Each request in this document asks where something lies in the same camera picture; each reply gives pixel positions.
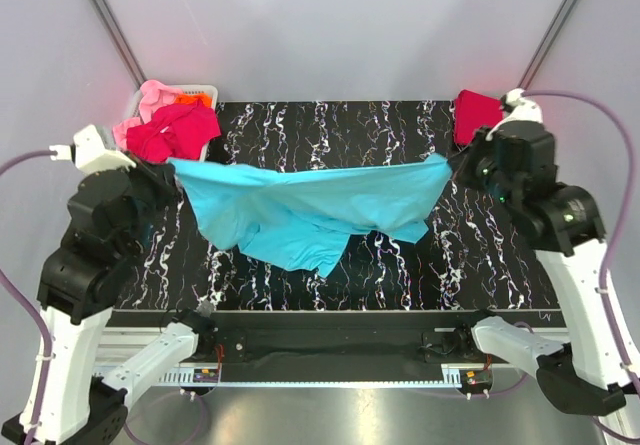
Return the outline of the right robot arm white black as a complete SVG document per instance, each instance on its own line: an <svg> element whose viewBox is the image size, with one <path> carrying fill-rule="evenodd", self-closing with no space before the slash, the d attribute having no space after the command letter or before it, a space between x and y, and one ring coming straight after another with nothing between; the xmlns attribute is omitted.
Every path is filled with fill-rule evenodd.
<svg viewBox="0 0 640 445"><path fill-rule="evenodd" d="M541 123L509 121L477 130L455 174L508 212L555 291L566 343L539 338L489 311L457 327L454 349L466 361L492 355L533 377L559 411L604 417L631 392L629 365L608 328L621 316L610 282L601 284L608 250L595 199L558 181L554 136Z"/></svg>

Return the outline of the cyan t shirt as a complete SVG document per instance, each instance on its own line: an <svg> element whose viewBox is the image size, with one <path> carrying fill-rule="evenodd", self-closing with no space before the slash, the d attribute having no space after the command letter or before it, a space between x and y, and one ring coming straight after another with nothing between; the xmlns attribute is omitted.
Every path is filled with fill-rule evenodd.
<svg viewBox="0 0 640 445"><path fill-rule="evenodd" d="M372 231L416 243L452 170L422 162L282 173L249 165L174 159L200 234L218 250L287 271L328 276L350 238Z"/></svg>

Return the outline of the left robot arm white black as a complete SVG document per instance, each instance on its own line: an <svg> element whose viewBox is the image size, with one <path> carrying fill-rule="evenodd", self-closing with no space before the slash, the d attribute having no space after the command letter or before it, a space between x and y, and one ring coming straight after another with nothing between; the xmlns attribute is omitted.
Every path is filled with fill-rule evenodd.
<svg viewBox="0 0 640 445"><path fill-rule="evenodd" d="M178 363L208 359L216 326L183 310L164 332L110 374L93 374L96 352L123 284L134 271L155 217L177 195L175 169L124 157L87 175L68 201L71 217L45 261L38 305L1 283L34 319L41 345L28 402L1 434L14 444L109 444L133 405Z"/></svg>

